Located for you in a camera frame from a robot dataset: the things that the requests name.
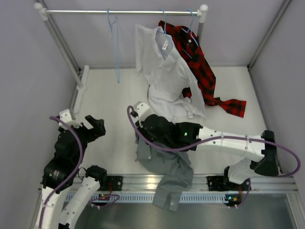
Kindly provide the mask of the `grey shirt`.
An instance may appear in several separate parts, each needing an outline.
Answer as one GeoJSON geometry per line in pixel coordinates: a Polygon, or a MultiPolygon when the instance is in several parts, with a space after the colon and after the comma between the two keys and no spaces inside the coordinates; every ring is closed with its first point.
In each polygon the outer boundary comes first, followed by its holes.
{"type": "Polygon", "coordinates": [[[136,143],[136,161],[149,172],[163,175],[152,204],[176,212],[181,194],[190,190],[193,183],[193,168],[188,154],[159,150],[140,137],[136,138],[136,143]]]}

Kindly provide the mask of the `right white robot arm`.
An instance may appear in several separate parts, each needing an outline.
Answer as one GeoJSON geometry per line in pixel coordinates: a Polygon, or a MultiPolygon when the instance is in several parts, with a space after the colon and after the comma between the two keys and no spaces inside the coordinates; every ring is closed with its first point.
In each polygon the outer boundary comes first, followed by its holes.
{"type": "Polygon", "coordinates": [[[234,189],[251,177],[279,175],[277,149],[273,131],[260,135],[235,135],[216,131],[197,123],[172,123],[151,114],[139,117],[137,130],[145,143],[167,152],[208,151],[242,157],[224,169],[222,185],[234,189]]]}

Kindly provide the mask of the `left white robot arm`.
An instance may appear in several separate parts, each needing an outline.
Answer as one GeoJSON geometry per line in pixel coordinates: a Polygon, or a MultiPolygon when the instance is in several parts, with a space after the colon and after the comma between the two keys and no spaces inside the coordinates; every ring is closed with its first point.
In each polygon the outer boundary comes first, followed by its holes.
{"type": "Polygon", "coordinates": [[[86,169],[81,186],[64,205],[89,143],[106,134],[104,120],[95,119],[91,115],[85,120],[91,124],[88,129],[83,123],[74,127],[63,122],[58,116],[50,119],[61,124],[59,136],[55,143],[55,153],[43,171],[41,204],[35,223],[36,229],[72,229],[97,190],[107,187],[107,171],[99,166],[86,169]]]}

